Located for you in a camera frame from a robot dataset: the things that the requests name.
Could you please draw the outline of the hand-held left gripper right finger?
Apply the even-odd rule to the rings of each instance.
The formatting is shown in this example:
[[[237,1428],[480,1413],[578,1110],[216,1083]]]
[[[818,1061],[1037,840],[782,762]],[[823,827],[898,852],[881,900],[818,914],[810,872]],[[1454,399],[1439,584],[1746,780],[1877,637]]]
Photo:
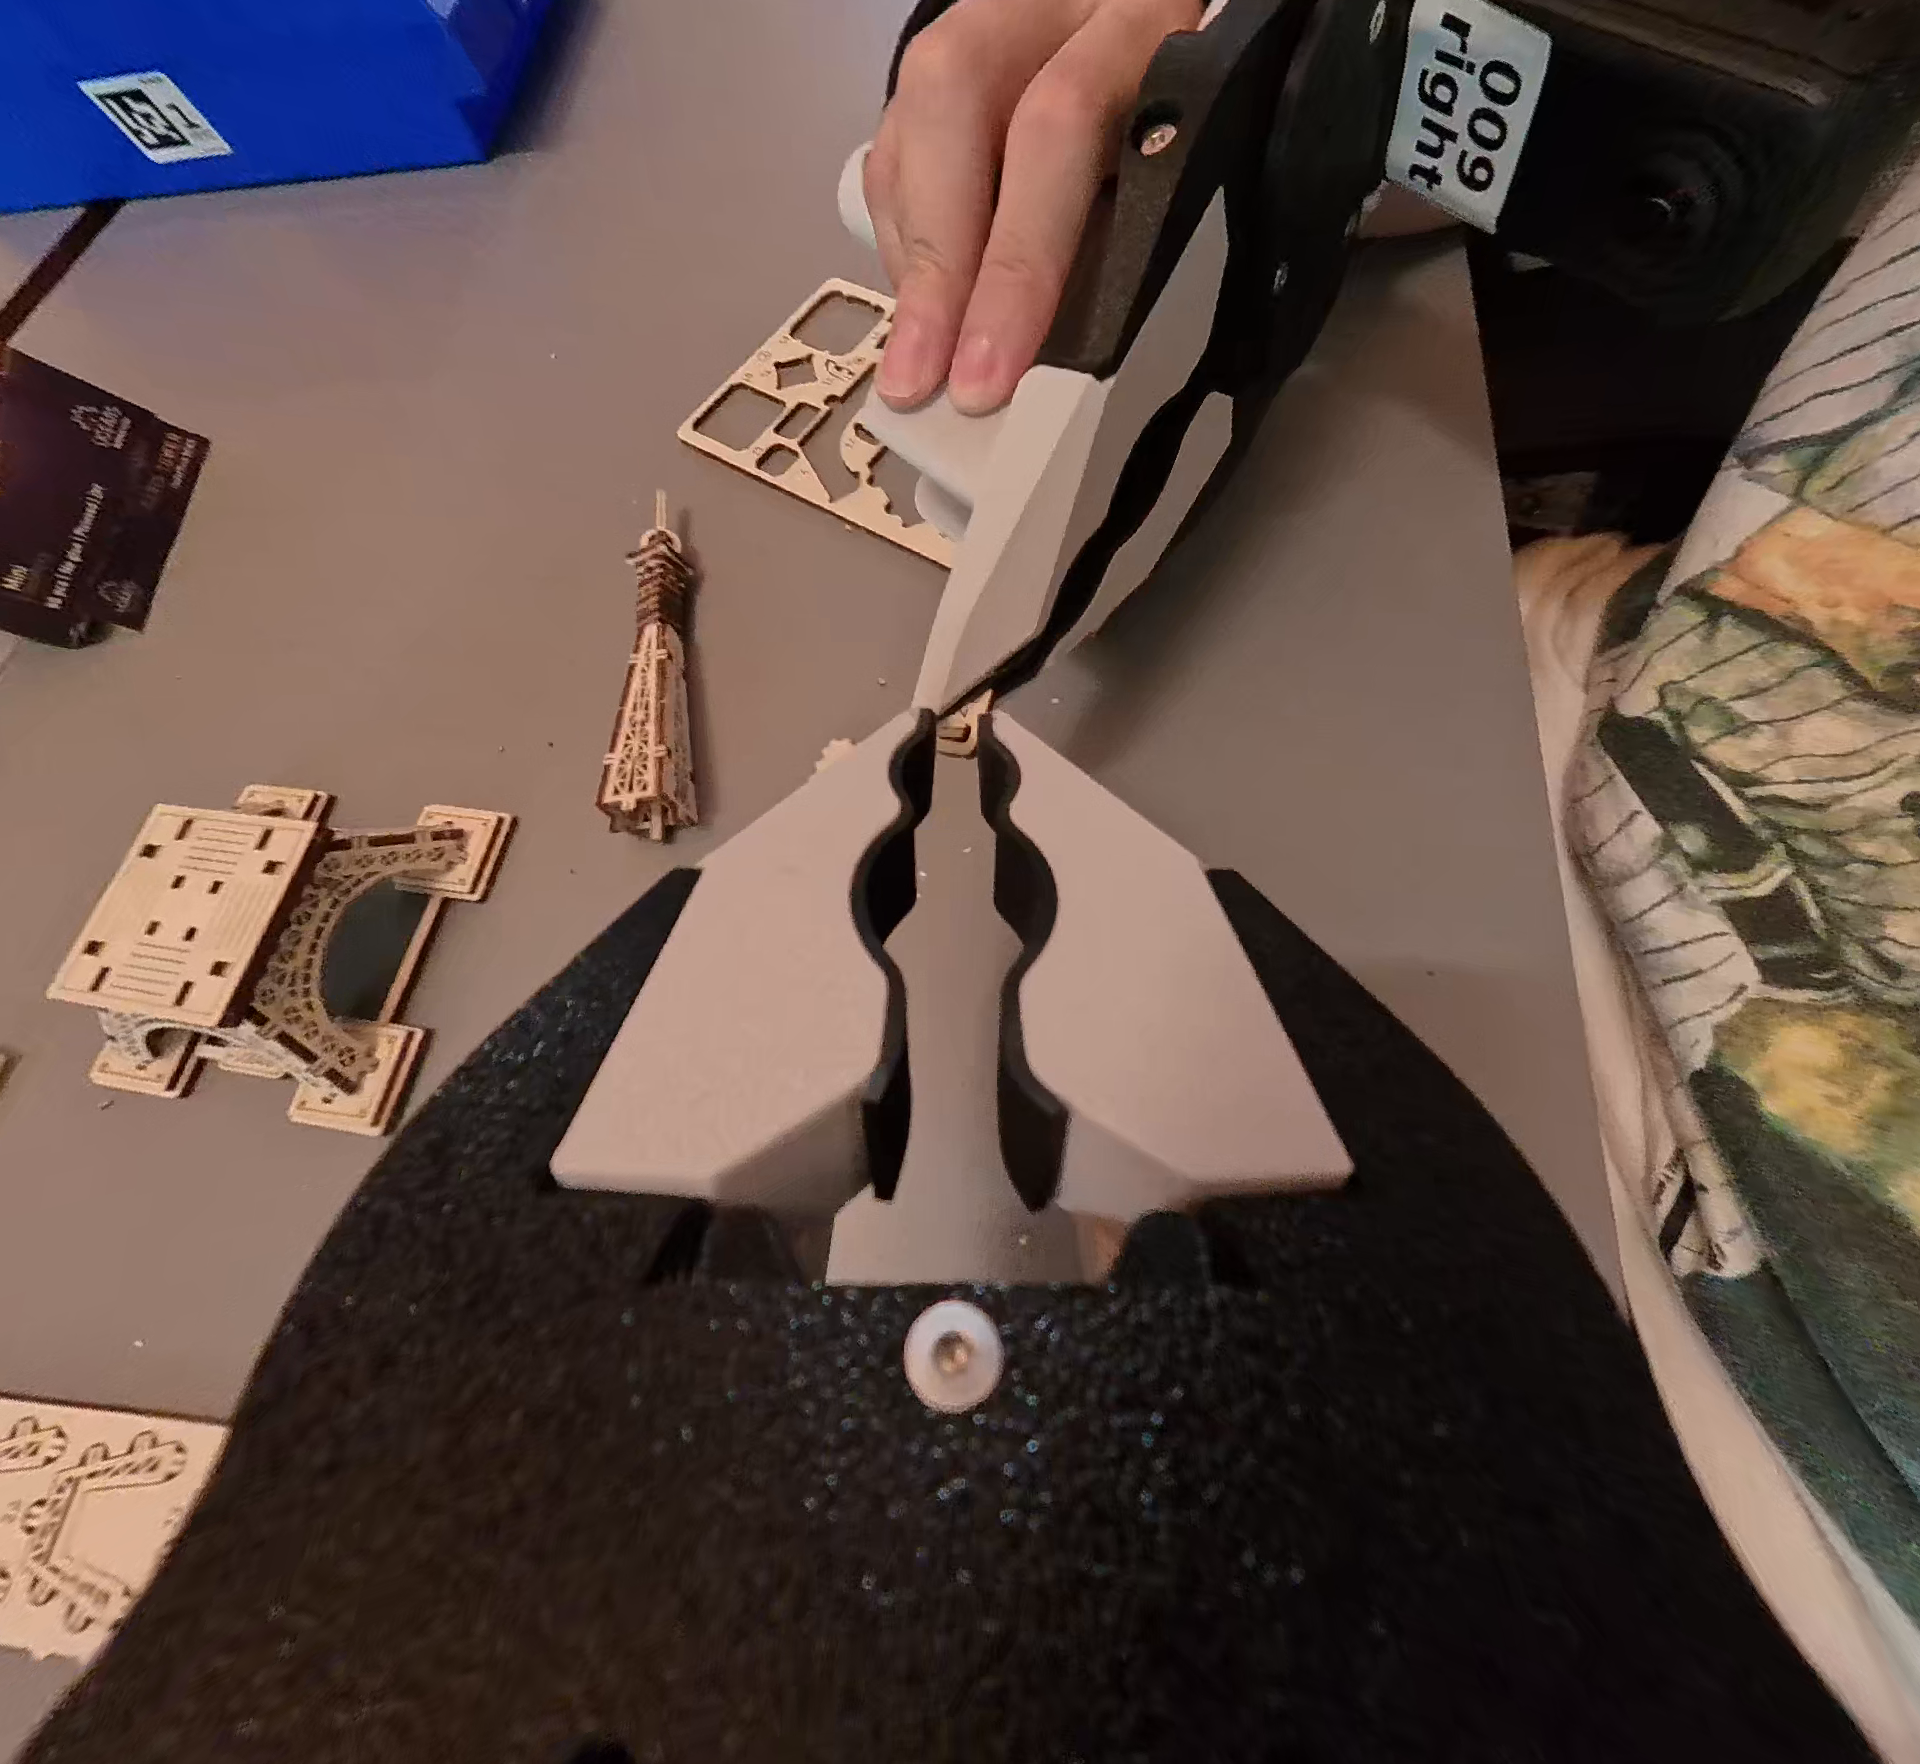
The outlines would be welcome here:
[[[1218,876],[1002,712],[977,797],[1015,946],[995,1104],[1018,1213],[974,1236],[974,1270],[1088,1270],[1088,1225],[1344,1186],[1355,1154]]]

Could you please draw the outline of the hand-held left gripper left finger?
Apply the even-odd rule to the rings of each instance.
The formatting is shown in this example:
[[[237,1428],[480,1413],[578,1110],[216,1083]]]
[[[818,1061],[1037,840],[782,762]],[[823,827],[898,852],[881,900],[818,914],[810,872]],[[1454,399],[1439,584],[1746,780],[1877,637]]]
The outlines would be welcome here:
[[[767,1213],[825,1277],[836,1217],[894,1194],[912,1122],[907,991],[919,716],[676,872],[672,917],[551,1174],[569,1189]]]

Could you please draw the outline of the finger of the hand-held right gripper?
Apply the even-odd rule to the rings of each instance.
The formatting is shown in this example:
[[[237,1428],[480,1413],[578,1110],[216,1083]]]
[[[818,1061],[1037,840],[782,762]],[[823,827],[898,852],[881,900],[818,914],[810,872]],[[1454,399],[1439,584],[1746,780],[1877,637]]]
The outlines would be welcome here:
[[[954,540],[914,702],[946,712],[1046,630],[1076,555],[1116,503],[1150,416],[1191,377],[1227,270],[1227,202],[1214,201],[1119,373],[1031,365],[1006,406],[968,416],[948,394],[858,424],[912,464],[918,509]]]
[[[971,607],[971,687],[1009,695],[1088,642],[1148,584],[1233,444],[1233,400],[1178,389],[1136,426],[1119,404],[1099,437],[1067,519],[1015,533]]]

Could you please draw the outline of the wooden sheet with arch cutouts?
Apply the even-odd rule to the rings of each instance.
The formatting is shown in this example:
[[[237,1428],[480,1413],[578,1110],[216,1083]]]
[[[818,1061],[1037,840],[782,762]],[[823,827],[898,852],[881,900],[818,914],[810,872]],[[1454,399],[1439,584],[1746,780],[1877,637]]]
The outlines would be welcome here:
[[[726,469],[937,566],[953,540],[914,507],[912,469],[860,421],[891,335],[891,295],[825,281],[680,426]]]

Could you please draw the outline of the wooden tower model spire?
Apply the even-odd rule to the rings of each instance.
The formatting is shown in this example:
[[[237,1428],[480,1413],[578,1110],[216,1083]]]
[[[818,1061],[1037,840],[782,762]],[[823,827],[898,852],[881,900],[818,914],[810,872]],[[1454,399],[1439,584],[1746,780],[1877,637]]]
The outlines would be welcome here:
[[[637,637],[595,783],[595,804],[615,832],[670,840],[697,824],[702,804],[684,641],[694,569],[670,519],[667,490],[657,490],[657,514],[628,563],[637,574]]]

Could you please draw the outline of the grey desk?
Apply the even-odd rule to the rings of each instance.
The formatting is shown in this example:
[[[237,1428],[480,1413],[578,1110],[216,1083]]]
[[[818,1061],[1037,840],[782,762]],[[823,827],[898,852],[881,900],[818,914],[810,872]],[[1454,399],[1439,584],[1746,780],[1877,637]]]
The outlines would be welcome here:
[[[231,1416],[387,1148],[279,1083],[86,1078],[44,991],[151,804],[520,816],[412,1001],[426,1096],[670,862],[594,808],[657,490],[703,557],[697,852],[900,705],[939,574],[676,429],[881,281],[836,177],[912,2],[564,0],[497,163],[131,202],[26,322],[211,458],[146,630],[3,670],[3,1392]],[[1241,475],[1014,712],[1397,1012],[1622,1294],[1454,242],[1358,256]]]

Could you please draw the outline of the person's right hand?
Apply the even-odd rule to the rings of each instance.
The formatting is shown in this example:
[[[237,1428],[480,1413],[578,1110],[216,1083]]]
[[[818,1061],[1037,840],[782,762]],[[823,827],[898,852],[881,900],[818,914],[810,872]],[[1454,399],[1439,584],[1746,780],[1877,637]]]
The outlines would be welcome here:
[[[1002,406],[1057,315],[1153,53],[1207,0],[954,0],[903,53],[862,197],[898,295],[876,394]]]

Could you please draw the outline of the wooden tower model base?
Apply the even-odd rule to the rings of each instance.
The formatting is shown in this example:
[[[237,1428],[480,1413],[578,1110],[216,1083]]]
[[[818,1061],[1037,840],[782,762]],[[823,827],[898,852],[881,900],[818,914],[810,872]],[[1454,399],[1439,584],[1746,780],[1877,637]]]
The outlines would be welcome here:
[[[231,808],[155,804],[84,921],[47,999],[89,1009],[89,1083],[186,1098],[203,1068],[290,1083],[290,1120],[381,1135],[426,1031],[407,995],[443,914],[485,903],[513,813],[423,804],[335,824],[335,797],[244,785]]]

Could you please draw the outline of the wooden sheet with square hole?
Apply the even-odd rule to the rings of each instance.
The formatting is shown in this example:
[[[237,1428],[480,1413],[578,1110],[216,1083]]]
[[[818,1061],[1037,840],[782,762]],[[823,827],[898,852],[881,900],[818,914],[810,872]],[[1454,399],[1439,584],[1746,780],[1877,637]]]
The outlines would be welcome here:
[[[154,1583],[231,1428],[3,1397],[3,1650],[89,1664]]]

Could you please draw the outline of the purple tower model box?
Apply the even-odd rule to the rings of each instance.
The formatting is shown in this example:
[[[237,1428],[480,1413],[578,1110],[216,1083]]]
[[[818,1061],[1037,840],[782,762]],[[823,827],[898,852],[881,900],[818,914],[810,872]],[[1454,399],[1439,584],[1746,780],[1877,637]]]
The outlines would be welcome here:
[[[3,637],[144,630],[211,443],[3,349]]]

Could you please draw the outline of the blue bin with tag label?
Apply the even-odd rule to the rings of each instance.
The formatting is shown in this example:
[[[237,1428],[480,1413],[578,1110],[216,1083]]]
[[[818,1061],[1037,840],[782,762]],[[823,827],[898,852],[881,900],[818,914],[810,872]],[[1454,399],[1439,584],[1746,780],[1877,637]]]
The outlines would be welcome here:
[[[3,209],[494,151],[553,0],[3,0]]]

